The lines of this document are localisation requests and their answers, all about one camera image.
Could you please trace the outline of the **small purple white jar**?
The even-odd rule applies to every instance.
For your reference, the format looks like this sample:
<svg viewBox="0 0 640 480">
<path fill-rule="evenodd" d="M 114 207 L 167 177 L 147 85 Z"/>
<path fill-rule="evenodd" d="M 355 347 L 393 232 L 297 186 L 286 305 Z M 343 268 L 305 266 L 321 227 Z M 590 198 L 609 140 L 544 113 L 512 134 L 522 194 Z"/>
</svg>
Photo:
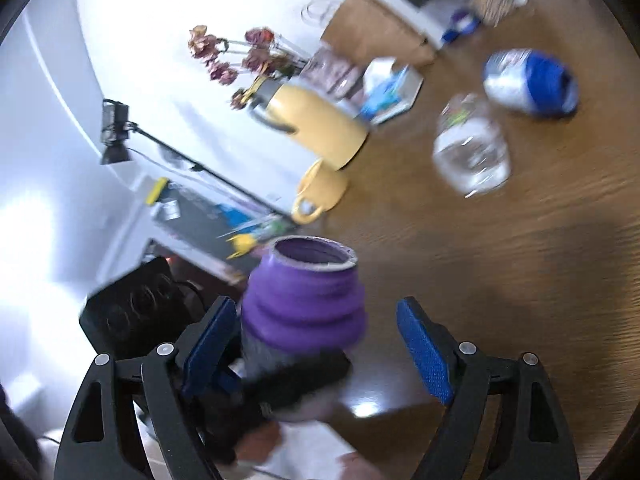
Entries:
<svg viewBox="0 0 640 480">
<path fill-rule="evenodd" d="M 451 15 L 450 29 L 458 36 L 471 35 L 475 32 L 482 21 L 469 9 L 459 9 Z"/>
</svg>

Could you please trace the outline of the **dried pink roses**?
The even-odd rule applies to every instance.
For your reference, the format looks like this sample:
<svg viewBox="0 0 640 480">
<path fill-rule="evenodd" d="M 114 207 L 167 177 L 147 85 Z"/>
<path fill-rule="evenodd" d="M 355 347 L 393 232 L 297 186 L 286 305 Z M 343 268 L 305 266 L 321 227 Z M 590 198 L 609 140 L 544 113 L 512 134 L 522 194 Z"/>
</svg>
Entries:
<svg viewBox="0 0 640 480">
<path fill-rule="evenodd" d="M 241 76 L 262 81 L 291 79 L 299 75 L 311 55 L 268 27 L 248 30 L 241 40 L 211 34 L 206 25 L 190 29 L 192 58 L 207 70 L 209 79 L 230 87 Z"/>
</svg>

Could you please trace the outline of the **yellow thermos jug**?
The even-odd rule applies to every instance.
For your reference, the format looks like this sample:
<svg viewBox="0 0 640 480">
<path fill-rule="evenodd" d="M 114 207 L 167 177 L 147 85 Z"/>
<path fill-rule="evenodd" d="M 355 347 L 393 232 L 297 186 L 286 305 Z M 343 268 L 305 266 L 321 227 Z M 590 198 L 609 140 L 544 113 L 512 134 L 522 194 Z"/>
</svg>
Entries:
<svg viewBox="0 0 640 480">
<path fill-rule="evenodd" d="M 368 129 L 318 93 L 259 76 L 248 89 L 247 107 L 255 120 L 342 169 L 367 141 Z"/>
</svg>

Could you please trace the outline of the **clear oat container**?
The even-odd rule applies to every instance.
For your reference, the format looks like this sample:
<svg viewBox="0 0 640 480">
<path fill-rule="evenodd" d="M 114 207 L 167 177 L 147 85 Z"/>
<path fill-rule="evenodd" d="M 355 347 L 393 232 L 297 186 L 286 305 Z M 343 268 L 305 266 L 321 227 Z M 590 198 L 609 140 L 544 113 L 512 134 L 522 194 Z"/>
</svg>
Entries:
<svg viewBox="0 0 640 480">
<path fill-rule="evenodd" d="M 486 26 L 496 27 L 514 9 L 520 0 L 470 0 L 471 11 Z"/>
</svg>

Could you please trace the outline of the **blue bottle lid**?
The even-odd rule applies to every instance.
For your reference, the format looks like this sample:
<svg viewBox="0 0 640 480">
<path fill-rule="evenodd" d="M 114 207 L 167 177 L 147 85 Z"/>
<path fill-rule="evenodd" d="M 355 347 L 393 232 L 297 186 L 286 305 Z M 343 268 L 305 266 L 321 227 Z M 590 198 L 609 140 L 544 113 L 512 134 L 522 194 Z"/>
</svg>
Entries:
<svg viewBox="0 0 640 480">
<path fill-rule="evenodd" d="M 451 44 L 460 36 L 460 32 L 457 32 L 453 29 L 447 29 L 446 32 L 442 34 L 442 42 L 444 44 Z"/>
</svg>

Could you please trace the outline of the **black studio light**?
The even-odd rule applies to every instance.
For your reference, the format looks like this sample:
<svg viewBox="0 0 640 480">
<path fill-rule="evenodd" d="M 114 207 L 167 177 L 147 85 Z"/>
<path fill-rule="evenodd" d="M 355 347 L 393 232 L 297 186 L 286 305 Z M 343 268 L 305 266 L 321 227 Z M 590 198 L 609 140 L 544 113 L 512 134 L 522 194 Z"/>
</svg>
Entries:
<svg viewBox="0 0 640 480">
<path fill-rule="evenodd" d="M 126 148 L 129 131 L 129 106 L 111 99 L 102 101 L 101 142 L 104 151 L 101 158 L 103 166 L 111 166 L 129 162 L 130 156 Z"/>
</svg>

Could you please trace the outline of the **blue tissue box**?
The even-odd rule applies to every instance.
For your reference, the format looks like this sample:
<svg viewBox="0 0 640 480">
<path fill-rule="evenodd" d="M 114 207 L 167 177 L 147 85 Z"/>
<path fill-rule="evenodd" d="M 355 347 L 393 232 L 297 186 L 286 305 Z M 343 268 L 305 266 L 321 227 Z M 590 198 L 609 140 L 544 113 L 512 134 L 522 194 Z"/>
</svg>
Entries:
<svg viewBox="0 0 640 480">
<path fill-rule="evenodd" d="M 363 74 L 359 117 L 371 125 L 381 125 L 408 112 L 423 83 L 423 76 L 413 66 L 396 58 L 375 58 Z"/>
</svg>

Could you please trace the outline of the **black light stand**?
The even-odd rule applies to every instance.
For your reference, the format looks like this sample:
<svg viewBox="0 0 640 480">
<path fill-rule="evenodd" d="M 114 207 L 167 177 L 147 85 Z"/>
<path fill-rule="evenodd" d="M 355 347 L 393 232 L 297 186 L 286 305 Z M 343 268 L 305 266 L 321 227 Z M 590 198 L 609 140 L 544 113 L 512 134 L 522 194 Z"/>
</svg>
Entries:
<svg viewBox="0 0 640 480">
<path fill-rule="evenodd" d="M 164 141 L 162 141 L 160 139 L 157 139 L 156 136 L 152 136 L 151 133 L 148 133 L 148 132 L 144 131 L 135 122 L 132 122 L 131 120 L 128 120 L 128 122 L 126 122 L 125 129 L 129 133 L 137 133 L 137 134 L 140 134 L 140 136 L 145 136 L 147 139 L 149 139 L 150 141 L 154 142 L 155 144 L 157 144 L 161 148 L 166 148 L 166 150 L 175 153 L 176 155 L 178 155 L 179 157 L 181 157 L 182 159 L 186 160 L 189 164 L 192 165 L 192 171 L 202 170 L 202 171 L 206 172 L 206 174 L 209 174 L 210 176 L 212 176 L 213 178 L 215 178 L 218 181 L 222 182 L 223 184 L 225 184 L 227 186 L 230 186 L 230 188 L 233 188 L 236 192 L 243 193 L 247 197 L 250 197 L 252 200 L 257 202 L 258 204 L 261 204 L 262 206 L 269 208 L 273 212 L 277 212 L 281 216 L 287 218 L 288 221 L 293 221 L 292 216 L 288 212 L 286 212 L 284 209 L 281 209 L 279 207 L 275 207 L 275 206 L 271 205 L 270 203 L 266 202 L 265 200 L 263 200 L 258 195 L 255 195 L 254 193 L 250 192 L 246 188 L 243 188 L 241 185 L 237 185 L 233 181 L 228 180 L 222 174 L 218 174 L 217 171 L 215 171 L 213 169 L 210 169 L 209 167 L 207 167 L 204 164 L 204 162 L 198 162 L 197 160 L 191 158 L 190 156 L 188 156 L 186 154 L 183 154 L 180 151 L 176 150 L 175 148 L 173 148 L 169 144 L 165 143 Z"/>
</svg>

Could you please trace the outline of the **brown paper bag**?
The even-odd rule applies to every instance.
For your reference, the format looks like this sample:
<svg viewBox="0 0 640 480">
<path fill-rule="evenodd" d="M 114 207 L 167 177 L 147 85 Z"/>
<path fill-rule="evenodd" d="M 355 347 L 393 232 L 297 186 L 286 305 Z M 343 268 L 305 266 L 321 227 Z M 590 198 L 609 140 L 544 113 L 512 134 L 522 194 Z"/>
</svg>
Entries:
<svg viewBox="0 0 640 480">
<path fill-rule="evenodd" d="M 436 58 L 427 36 L 381 0 L 310 0 L 300 18 L 322 27 L 322 44 L 360 67 L 394 58 L 420 68 Z"/>
</svg>

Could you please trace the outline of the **yellow ceramic mug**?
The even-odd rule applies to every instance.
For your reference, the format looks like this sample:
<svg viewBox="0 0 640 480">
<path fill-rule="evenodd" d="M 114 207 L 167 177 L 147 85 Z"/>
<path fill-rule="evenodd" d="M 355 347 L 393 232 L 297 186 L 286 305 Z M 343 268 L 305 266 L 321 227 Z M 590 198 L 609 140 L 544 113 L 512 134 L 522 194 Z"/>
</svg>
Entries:
<svg viewBox="0 0 640 480">
<path fill-rule="evenodd" d="M 340 202 L 347 188 L 345 175 L 325 160 L 318 159 L 299 181 L 291 218 L 298 224 L 316 221 Z"/>
</svg>

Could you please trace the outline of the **blue supplement bottle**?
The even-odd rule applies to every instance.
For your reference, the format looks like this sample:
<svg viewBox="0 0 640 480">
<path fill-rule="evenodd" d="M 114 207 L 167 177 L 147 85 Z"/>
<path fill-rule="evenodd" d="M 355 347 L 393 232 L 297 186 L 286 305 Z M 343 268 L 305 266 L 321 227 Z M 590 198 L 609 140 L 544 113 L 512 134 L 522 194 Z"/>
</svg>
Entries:
<svg viewBox="0 0 640 480">
<path fill-rule="evenodd" d="M 483 87 L 491 101 L 540 117 L 570 116 L 579 103 L 578 82 L 568 67 L 533 49 L 492 54 L 483 68 Z"/>
</svg>

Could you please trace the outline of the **purple supplement bottle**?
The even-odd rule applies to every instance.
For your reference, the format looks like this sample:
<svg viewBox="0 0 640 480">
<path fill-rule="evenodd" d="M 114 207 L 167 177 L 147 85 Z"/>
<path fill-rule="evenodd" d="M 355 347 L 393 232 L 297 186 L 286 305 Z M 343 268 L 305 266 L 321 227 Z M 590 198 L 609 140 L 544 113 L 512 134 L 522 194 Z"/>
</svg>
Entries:
<svg viewBox="0 0 640 480">
<path fill-rule="evenodd" d="M 356 252 L 318 236 L 273 240 L 248 278 L 240 315 L 247 379 L 348 353 L 367 328 Z"/>
</svg>

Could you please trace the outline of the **pink vase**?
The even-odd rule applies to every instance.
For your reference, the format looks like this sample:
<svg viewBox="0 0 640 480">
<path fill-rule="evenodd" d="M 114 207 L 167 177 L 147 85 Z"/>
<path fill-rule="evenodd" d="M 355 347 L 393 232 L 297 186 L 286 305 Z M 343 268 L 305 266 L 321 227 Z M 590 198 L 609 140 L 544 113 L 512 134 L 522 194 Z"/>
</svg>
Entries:
<svg viewBox="0 0 640 480">
<path fill-rule="evenodd" d="M 357 87 L 362 69 L 331 49 L 321 48 L 309 59 L 299 76 L 311 87 L 340 100 Z"/>
</svg>

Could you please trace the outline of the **clear glass jar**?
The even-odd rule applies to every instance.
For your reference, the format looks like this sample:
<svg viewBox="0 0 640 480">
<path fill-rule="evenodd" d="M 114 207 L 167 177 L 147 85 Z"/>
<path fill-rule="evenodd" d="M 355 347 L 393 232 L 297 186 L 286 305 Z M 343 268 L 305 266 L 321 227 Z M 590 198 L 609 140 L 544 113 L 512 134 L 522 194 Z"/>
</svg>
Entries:
<svg viewBox="0 0 640 480">
<path fill-rule="evenodd" d="M 456 94 L 438 118 L 433 144 L 438 173 L 465 197 L 503 186 L 511 174 L 508 144 L 488 102 L 478 94 Z"/>
</svg>

